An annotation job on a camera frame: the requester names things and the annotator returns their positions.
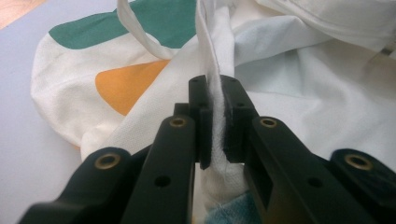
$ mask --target orange patch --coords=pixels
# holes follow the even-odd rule
[[[101,72],[95,85],[102,98],[126,116],[169,61],[141,63]]]

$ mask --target orange shape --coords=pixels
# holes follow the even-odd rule
[[[102,98],[126,116],[169,61],[141,63],[101,72],[95,85]]]

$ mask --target bag handle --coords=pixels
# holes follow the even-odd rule
[[[117,15],[121,24],[142,44],[148,52],[157,58],[172,59],[178,49],[162,46],[153,36],[146,34],[142,25],[131,10],[128,0],[118,0]]]

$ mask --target blue fabric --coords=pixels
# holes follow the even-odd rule
[[[229,203],[211,210],[205,224],[255,224],[261,223],[253,197],[247,192]]]

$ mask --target green shape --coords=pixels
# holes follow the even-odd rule
[[[130,6],[146,33],[163,46],[180,49],[195,35],[195,0],[136,0]],[[127,33],[117,11],[70,21],[49,31],[56,42],[69,49],[85,49]]]

